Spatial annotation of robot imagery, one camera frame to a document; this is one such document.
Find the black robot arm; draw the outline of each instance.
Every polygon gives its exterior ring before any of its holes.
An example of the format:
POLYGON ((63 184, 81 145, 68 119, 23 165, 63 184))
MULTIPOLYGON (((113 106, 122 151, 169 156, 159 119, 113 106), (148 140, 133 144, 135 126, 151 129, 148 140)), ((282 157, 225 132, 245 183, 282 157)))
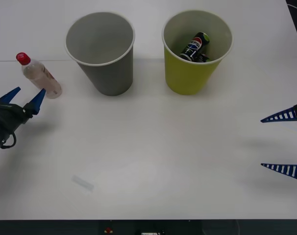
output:
POLYGON ((13 89, 9 93, 0 98, 0 148, 11 148, 16 144, 15 130, 25 124, 33 115, 37 115, 45 96, 45 90, 42 89, 29 103, 24 107, 9 102, 20 91, 19 87, 13 89), (6 141, 13 136, 12 145, 5 145, 6 141))

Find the pepsi logo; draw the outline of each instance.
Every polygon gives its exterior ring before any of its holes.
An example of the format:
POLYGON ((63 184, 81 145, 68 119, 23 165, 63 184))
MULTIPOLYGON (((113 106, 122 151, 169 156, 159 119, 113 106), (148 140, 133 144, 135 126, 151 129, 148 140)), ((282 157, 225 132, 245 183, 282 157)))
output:
POLYGON ((201 38, 194 38, 189 44, 188 48, 191 48, 193 50, 199 50, 202 46, 202 40, 201 38))

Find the soda can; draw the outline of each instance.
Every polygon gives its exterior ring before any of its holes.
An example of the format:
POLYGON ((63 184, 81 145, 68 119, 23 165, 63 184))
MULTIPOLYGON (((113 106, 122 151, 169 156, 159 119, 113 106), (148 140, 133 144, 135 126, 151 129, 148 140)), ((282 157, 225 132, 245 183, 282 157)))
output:
POLYGON ((205 62, 210 62, 211 60, 208 58, 207 55, 200 53, 197 58, 196 58, 196 62, 198 63, 205 63, 205 62))
POLYGON ((206 33, 197 33, 191 42, 181 52, 180 58, 194 62, 198 54, 209 44, 209 37, 206 33))

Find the plastic bottle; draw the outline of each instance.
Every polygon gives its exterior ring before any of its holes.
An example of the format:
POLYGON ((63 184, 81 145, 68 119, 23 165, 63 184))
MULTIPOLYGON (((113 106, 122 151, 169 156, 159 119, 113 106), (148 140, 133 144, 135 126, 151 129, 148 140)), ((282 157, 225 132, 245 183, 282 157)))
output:
POLYGON ((27 54, 21 52, 16 56, 22 65, 22 73, 29 79, 38 89, 46 90, 46 97, 55 99, 62 93, 60 84, 55 80, 45 66, 34 59, 30 59, 27 54))

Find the cable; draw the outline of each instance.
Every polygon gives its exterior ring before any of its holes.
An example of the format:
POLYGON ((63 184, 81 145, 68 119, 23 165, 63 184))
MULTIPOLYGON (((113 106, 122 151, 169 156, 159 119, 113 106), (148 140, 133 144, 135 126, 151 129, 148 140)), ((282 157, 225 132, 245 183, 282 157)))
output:
POLYGON ((4 143, 6 143, 6 140, 3 140, 2 146, 0 148, 7 149, 7 148, 11 148, 11 147, 15 146, 17 143, 17 137, 16 137, 15 133, 10 130, 9 126, 7 125, 7 123, 5 122, 5 120, 2 117, 0 117, 0 125, 13 137, 12 145, 3 145, 4 143))
MULTIPOLYGON (((240 225, 239 225, 239 221, 236 219, 236 224, 237 224, 237 227, 238 227, 238 235, 240 235, 240 225)), ((207 233, 204 231, 204 229, 202 228, 202 233, 203 235, 207 235, 207 233)))
POLYGON ((293 6, 293 5, 291 5, 291 4, 287 4, 288 6, 291 6, 291 7, 293 7, 293 8, 295 8, 295 9, 297 9, 297 7, 296 6, 293 6))
POLYGON ((240 225, 239 225, 239 221, 236 219, 236 223, 237 223, 237 226, 238 226, 238 235, 240 235, 240 225))
POLYGON ((204 231, 204 229, 202 229, 202 233, 203 233, 204 235, 207 235, 207 233, 204 231))

